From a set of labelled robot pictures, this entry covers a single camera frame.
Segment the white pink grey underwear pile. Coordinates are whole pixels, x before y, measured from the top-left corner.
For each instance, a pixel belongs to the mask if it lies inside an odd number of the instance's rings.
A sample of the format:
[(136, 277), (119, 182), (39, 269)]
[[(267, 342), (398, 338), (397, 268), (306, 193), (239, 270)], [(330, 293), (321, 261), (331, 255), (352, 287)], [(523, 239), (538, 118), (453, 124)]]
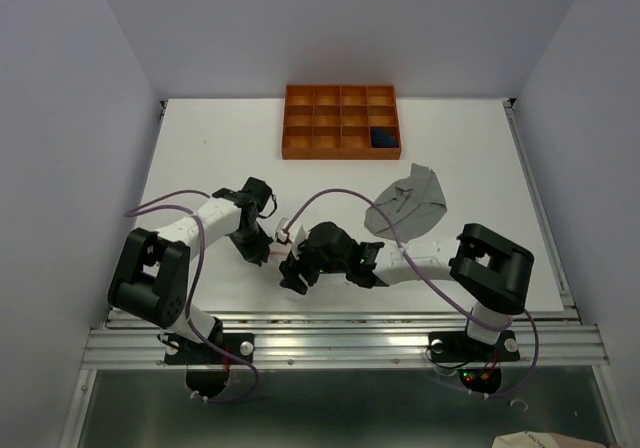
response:
[(280, 244), (272, 245), (270, 247), (269, 261), (270, 262), (284, 261), (288, 257), (290, 251), (291, 249), (289, 246), (284, 246)]

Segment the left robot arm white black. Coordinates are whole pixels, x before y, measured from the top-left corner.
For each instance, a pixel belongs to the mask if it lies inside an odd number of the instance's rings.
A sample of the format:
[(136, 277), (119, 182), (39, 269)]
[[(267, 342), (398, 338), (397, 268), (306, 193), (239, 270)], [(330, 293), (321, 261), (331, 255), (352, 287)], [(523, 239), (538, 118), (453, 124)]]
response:
[(188, 340), (199, 361), (210, 362), (223, 346), (222, 322), (193, 306), (204, 252), (222, 238), (231, 240), (244, 261), (260, 266), (268, 261), (273, 242), (259, 221), (276, 198), (262, 180), (250, 177), (233, 191), (205, 194), (196, 210), (167, 204), (163, 195), (126, 213), (135, 218), (159, 210), (184, 214), (157, 230), (136, 228), (125, 240), (109, 292), (111, 306)]

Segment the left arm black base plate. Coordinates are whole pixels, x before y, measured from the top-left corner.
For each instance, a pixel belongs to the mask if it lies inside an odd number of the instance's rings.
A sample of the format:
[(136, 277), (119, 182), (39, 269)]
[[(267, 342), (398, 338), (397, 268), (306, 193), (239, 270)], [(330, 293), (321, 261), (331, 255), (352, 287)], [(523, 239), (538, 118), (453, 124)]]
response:
[[(169, 366), (240, 365), (239, 361), (219, 353), (204, 343), (195, 343), (173, 333), (162, 333), (158, 340), (164, 345), (164, 363)], [(252, 363), (255, 336), (253, 333), (225, 333), (222, 349), (237, 358)]]

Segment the navy blue underwear white trim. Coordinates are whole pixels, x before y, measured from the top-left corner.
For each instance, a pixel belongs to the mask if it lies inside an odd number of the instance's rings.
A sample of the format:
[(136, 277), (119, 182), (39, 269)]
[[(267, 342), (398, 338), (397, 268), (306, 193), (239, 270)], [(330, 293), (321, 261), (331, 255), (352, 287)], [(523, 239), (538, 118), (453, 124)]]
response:
[(399, 143), (396, 139), (385, 132), (381, 127), (370, 128), (370, 138), (372, 148), (398, 148)]

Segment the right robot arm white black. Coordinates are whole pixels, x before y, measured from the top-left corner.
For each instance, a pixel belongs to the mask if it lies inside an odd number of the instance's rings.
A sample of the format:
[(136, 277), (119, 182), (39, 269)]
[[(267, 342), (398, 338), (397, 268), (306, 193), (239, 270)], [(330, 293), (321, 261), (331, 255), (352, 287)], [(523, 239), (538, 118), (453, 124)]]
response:
[(409, 281), (454, 281), (474, 299), (460, 334), (463, 352), (491, 352), (511, 318), (524, 312), (534, 265), (526, 248), (489, 228), (470, 223), (455, 239), (430, 244), (358, 242), (333, 222), (310, 230), (284, 219), (276, 241), (288, 248), (279, 265), (280, 285), (301, 295), (322, 275), (339, 274), (361, 288)]

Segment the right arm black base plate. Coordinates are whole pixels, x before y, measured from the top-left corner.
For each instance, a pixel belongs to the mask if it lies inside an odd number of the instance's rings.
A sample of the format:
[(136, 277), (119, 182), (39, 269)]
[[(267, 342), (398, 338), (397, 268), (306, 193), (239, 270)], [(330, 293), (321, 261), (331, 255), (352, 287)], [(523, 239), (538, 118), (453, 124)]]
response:
[(428, 334), (427, 352), (438, 364), (516, 362), (519, 346), (513, 331), (499, 335), (494, 344), (486, 344), (467, 336), (464, 331), (438, 331)]

